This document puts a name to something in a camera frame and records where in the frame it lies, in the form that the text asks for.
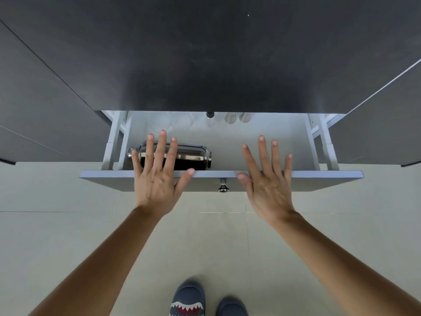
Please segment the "person's right hand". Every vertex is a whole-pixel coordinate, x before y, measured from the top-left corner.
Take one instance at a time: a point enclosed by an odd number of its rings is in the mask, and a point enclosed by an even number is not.
[[[259,137],[259,156],[263,173],[257,167],[247,145],[243,145],[243,154],[250,177],[238,174],[239,181],[244,185],[248,199],[256,213],[269,224],[286,218],[295,212],[291,196],[292,154],[285,160],[285,170],[282,174],[278,143],[272,141],[272,163],[266,149],[264,136]]]

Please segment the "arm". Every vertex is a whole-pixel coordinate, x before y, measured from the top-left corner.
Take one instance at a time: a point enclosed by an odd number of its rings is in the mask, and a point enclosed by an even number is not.
[[[166,133],[161,131],[154,159],[154,137],[148,136],[145,168],[133,153],[136,207],[124,222],[55,288],[30,316],[98,315],[111,313],[114,303],[143,246],[160,219],[171,211],[194,170],[173,184],[177,141],[172,139],[162,168]]]
[[[270,162],[265,139],[259,137],[263,173],[245,145],[243,153],[253,181],[245,174],[238,178],[256,213],[275,228],[348,315],[421,315],[420,302],[328,239],[294,210],[291,154],[282,174],[276,141],[272,141]]]

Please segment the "floor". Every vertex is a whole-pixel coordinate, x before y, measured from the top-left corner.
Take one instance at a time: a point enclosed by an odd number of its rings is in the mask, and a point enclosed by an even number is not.
[[[133,194],[78,179],[97,163],[0,164],[0,306],[26,315],[127,216]],[[421,165],[341,165],[365,178],[294,193],[297,211],[346,250],[421,299]],[[207,315],[235,294],[251,315],[342,315],[244,193],[185,193],[157,226],[112,315],[167,315],[191,276]]]

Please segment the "blue slipper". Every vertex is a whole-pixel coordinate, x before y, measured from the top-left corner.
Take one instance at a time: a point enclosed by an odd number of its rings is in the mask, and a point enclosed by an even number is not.
[[[216,309],[216,316],[248,316],[248,313],[238,298],[225,297]]]
[[[187,280],[177,288],[170,316],[205,316],[205,291],[200,283]]]

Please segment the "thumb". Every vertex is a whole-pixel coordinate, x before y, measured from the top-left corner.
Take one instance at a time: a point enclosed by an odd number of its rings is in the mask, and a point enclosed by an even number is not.
[[[182,177],[180,177],[180,179],[176,183],[176,185],[174,187],[174,197],[175,197],[176,200],[178,200],[180,198],[180,196],[182,195],[185,187],[187,186],[187,184],[191,180],[194,172],[195,172],[194,169],[186,170],[185,173],[182,175]]]
[[[239,182],[245,187],[245,191],[247,192],[248,199],[253,197],[253,183],[247,175],[244,173],[237,174],[237,178]]]

